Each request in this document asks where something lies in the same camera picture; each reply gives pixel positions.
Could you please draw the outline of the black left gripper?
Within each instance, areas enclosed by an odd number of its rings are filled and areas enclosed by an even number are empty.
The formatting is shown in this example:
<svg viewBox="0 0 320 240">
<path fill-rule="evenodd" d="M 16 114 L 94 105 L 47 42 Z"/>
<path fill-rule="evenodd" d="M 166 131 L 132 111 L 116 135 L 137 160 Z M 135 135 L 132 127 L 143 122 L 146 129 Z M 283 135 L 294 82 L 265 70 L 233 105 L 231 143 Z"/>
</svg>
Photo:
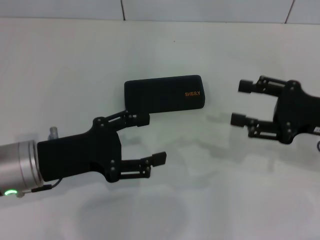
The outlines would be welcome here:
<svg viewBox="0 0 320 240">
<path fill-rule="evenodd" d="M 40 174 L 46 182 L 88 172 L 102 174 L 109 183 L 120 179 L 148 179 L 152 167 L 166 163 L 167 153 L 121 161 L 121 142 L 116 131 L 149 124 L 148 113 L 133 114 L 125 110 L 95 118 L 85 133 L 38 142 Z"/>
</svg>

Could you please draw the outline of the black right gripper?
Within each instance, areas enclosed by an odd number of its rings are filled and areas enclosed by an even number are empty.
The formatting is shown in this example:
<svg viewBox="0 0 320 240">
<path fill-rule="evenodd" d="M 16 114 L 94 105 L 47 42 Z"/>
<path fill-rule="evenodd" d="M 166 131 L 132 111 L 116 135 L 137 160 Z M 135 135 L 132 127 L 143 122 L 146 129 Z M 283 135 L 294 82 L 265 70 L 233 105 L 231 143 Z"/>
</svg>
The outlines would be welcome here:
<svg viewBox="0 0 320 240">
<path fill-rule="evenodd" d="M 291 144 L 299 134 L 320 134 L 320 98 L 304 92 L 300 82 L 261 75 L 256 83 L 242 79 L 238 91 L 278 97 L 272 121 L 232 113 L 230 124 L 247 127 L 248 137 Z"/>
</svg>

